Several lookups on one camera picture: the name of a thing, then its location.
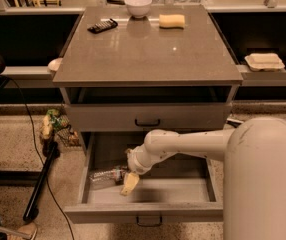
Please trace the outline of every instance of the white bowl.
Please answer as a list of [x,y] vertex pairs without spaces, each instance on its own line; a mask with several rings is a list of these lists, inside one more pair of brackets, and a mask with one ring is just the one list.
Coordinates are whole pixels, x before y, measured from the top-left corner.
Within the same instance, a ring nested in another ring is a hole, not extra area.
[[152,0],[124,0],[128,12],[134,18],[143,18],[151,8]]

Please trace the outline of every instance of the black handle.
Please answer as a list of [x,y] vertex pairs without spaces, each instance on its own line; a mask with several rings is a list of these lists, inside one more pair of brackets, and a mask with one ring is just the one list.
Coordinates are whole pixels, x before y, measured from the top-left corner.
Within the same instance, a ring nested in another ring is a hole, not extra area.
[[160,216],[160,222],[154,223],[154,224],[148,224],[148,223],[141,223],[139,216],[136,217],[136,224],[140,227],[160,227],[163,224],[162,216]]
[[137,119],[135,119],[135,125],[139,127],[155,127],[161,124],[161,119],[157,119],[154,123],[139,123]]

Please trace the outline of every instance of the wire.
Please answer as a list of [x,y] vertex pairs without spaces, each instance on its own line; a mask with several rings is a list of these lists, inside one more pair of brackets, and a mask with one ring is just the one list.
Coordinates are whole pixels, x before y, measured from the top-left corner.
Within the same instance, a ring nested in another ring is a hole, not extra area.
[[[39,152],[39,150],[38,150],[38,148],[37,148],[37,145],[36,145],[36,136],[35,136],[34,122],[33,122],[33,118],[32,118],[30,109],[29,109],[29,107],[28,107],[28,105],[27,105],[27,103],[26,103],[24,94],[23,94],[23,92],[22,92],[20,86],[17,84],[17,82],[16,82],[14,79],[12,79],[12,78],[10,78],[10,77],[8,77],[8,76],[0,76],[0,77],[4,77],[4,78],[7,78],[8,80],[11,80],[11,81],[15,84],[15,86],[18,88],[18,90],[19,90],[19,92],[20,92],[20,95],[21,95],[21,97],[22,97],[23,104],[24,104],[24,106],[25,106],[25,108],[26,108],[26,111],[27,111],[27,113],[28,113],[28,115],[29,115],[29,118],[30,118],[30,121],[31,121],[31,124],[32,124],[33,143],[34,143],[35,151],[36,151],[37,155],[39,156],[42,165],[44,165],[42,156],[40,155],[40,152]],[[61,206],[59,205],[59,203],[57,202],[57,200],[56,200],[56,198],[55,198],[55,196],[54,196],[54,194],[53,194],[53,192],[52,192],[52,189],[51,189],[51,187],[50,187],[48,177],[46,177],[46,184],[47,184],[47,187],[48,187],[48,189],[49,189],[49,192],[50,192],[50,194],[51,194],[51,196],[52,196],[52,198],[53,198],[53,200],[54,200],[56,206],[58,207],[58,209],[60,210],[60,212],[62,213],[62,215],[63,215],[64,218],[65,218],[65,220],[66,220],[66,222],[67,222],[67,225],[68,225],[68,227],[69,227],[69,230],[70,230],[72,239],[74,240],[75,238],[74,238],[74,234],[73,234],[73,230],[72,230],[70,221],[69,221],[69,219],[67,218],[67,216],[66,216],[66,214],[64,213],[64,211],[62,210],[62,208],[61,208]]]

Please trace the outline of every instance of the desk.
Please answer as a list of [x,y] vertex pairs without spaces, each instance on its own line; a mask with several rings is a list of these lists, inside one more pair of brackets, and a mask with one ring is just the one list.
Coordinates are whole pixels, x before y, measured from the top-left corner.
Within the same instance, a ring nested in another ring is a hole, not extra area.
[[[159,14],[185,15],[185,29],[160,29]],[[98,35],[87,31],[109,18],[119,23],[116,29]],[[222,204],[210,161],[184,162],[207,172],[193,172],[189,177],[196,181],[183,181],[184,189],[157,179],[156,184],[172,187],[151,192],[155,179],[148,178],[136,195],[127,199],[120,198],[115,188],[114,192],[95,192],[87,179],[93,169],[112,166],[113,161],[126,163],[124,150],[140,145],[141,135],[148,130],[221,129],[241,81],[202,6],[152,6],[148,17],[139,20],[130,18],[125,7],[88,7],[53,80],[61,88],[67,115],[88,157],[80,186],[82,205],[65,210],[70,219],[74,223],[139,224],[142,216],[153,215],[153,225],[187,218],[220,220]],[[156,168],[155,173],[168,177],[163,169]],[[182,169],[172,171],[171,179],[184,178]]]

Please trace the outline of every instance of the drawer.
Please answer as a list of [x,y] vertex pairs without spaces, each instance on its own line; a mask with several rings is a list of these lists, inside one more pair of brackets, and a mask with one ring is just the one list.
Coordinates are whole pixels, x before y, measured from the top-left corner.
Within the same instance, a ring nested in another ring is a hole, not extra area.
[[231,104],[108,104],[66,105],[73,127],[87,131],[142,129],[222,129]]
[[73,223],[137,223],[155,226],[167,222],[222,221],[211,162],[183,154],[155,165],[141,176],[134,191],[120,195],[122,185],[106,181],[92,185],[90,175],[126,165],[125,150],[143,143],[139,132],[92,133],[80,184],[78,203],[65,207]]

